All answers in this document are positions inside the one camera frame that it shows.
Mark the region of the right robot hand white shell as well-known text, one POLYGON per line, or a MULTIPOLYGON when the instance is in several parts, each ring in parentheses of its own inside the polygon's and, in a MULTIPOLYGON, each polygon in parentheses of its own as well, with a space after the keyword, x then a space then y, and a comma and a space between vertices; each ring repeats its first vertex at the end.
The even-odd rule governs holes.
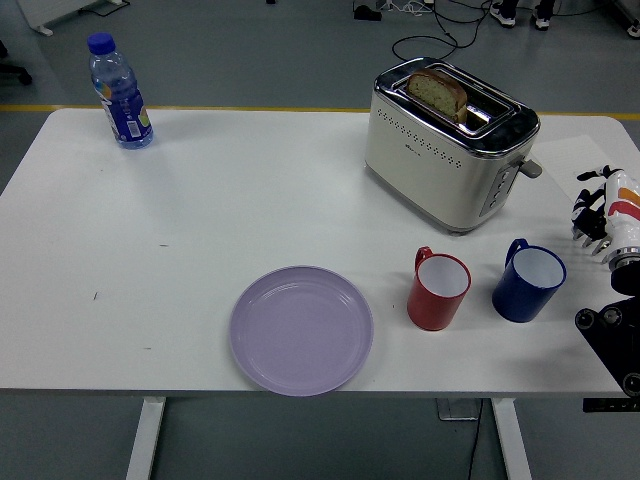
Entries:
POLYGON ((573 238, 585 238, 583 247, 595 244, 593 256, 603 263, 639 257, 639 182, 621 168, 605 165, 577 176, 580 182, 602 178, 593 191, 582 189, 571 214, 573 238))

